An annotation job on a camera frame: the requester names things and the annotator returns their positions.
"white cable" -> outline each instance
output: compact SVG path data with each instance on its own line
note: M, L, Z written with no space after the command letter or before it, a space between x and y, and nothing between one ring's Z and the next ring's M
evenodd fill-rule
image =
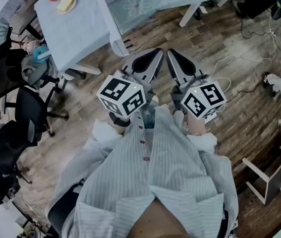
M224 108L223 108L222 110L220 110L220 111L216 111L216 113L221 113L221 112L223 112L224 109L226 108L226 103L224 103L222 106L224 106Z
M216 79L217 82L218 82L218 79L227 79L229 81L229 86L226 88L225 91L223 91L223 93L225 93L230 88L230 86L231 86L231 80L228 77L218 77Z

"wooden floor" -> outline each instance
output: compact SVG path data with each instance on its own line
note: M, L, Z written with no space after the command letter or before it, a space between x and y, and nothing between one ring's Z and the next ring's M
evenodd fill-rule
M146 23L124 35L134 45L132 52L153 47L178 49L198 60L204 73L211 73L215 63L229 54L243 55L252 60L274 56L274 44L269 35L254 35L249 40L242 37L241 19L235 15L230 3L222 8L208 7L209 14L203 15L200 21L191 19L186 27L180 28L179 22L186 10L185 6L157 12ZM246 19L244 34L249 36L252 31L268 32L269 19L268 12L254 20ZM281 20L272 21L271 28L281 48ZM39 146L28 149L20 158L20 164L30 168L26 176L33 184L20 181L21 190L15 204L43 224L48 224L44 209L53 195L62 169L76 149L88 139L95 119L107 118L107 112L96 98L96 92L106 76L121 68L126 58L115 56L111 48L105 46L88 56L86 61L99 67L103 73L99 76L88 75L86 80L75 79L67 84L64 93L55 96L52 110L56 113L69 112L70 119L50 120L56 132L55 137L49 138L45 133ZM218 64L214 73L214 79L231 79L232 85L225 93L228 100L240 90L255 89L253 93L240 93L227 104L214 122L208 124L210 131L218 138L218 154L231 159L239 193L237 234L240 238L271 237L281 227L281 195L264 207L245 188L245 181L254 177L242 163L242 158L247 157L265 170L280 153L281 127L278 127L277 121L281 119L281 96L273 99L269 90L257 86L264 71L281 75L281 52L278 48L273 61L254 62L229 57ZM219 83L223 89L228 87L227 80L221 79ZM154 85L161 104L171 105L169 93L174 85L164 63Z

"black office chair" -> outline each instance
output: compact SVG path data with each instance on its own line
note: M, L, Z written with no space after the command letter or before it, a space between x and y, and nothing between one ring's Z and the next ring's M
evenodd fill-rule
M41 135L35 132L35 126L29 122L28 126L16 121L0 125L0 173L3 175L16 174L23 178L16 166L17 160L23 151L37 146Z
M56 90L57 88L53 87L46 101L44 102L38 93L30 90L27 87L21 87L18 90L16 103L10 103L4 100L3 109L16 108L15 120L19 124L24 124L27 126L31 121L35 126L35 133L47 131L50 137L54 137L55 133L51 132L47 117L60 118L64 120L69 119L69 115L60 116L47 111L52 94Z
M6 41L0 45L0 49L1 49L1 50L4 50L4 51L10 50L10 49L11 49L11 43L12 43L12 42L14 42L14 43L20 43L20 42L18 42L18 41L12 40L12 39L10 38L11 33L12 33L12 27L8 27L8 29L7 29L7 35L6 35Z
M53 78L47 75L50 69L48 61L46 66L41 66L31 74L28 79L29 82L23 79L21 61L26 55L27 52L21 49L0 50L0 98L21 86L34 85L39 80L43 80L44 82L41 86L52 82L56 85L56 91L60 91L57 88L59 78Z
M53 229L62 237L62 228L66 218L75 208L77 198L85 180L73 185L49 210L47 218Z

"person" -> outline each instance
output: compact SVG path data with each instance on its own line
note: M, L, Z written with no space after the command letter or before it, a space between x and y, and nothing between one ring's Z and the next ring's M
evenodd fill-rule
M264 88L271 85L273 94L275 95L277 92L281 91L281 78L276 76L275 74L271 74L269 72L266 72L264 74Z
M230 160L214 154L217 138L204 120L188 115L184 126L183 112L158 102L123 121L128 127L95 121L46 208L53 225L61 198L78 193L63 238L229 236L238 215Z

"chair wheel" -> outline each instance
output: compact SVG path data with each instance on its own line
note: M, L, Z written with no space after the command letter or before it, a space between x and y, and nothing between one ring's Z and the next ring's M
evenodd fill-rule
M209 1L209 5L210 5L211 8L214 8L215 2L214 2L213 0L212 0L212 1Z
M86 77L87 77L87 73L86 73L86 72L83 72L83 73L81 74L81 79L82 79L82 80L85 80Z
M22 170L20 170L21 173L26 173L26 172L29 172L30 169L29 168L23 168Z
M201 20L201 15L195 15L194 17L196 20Z

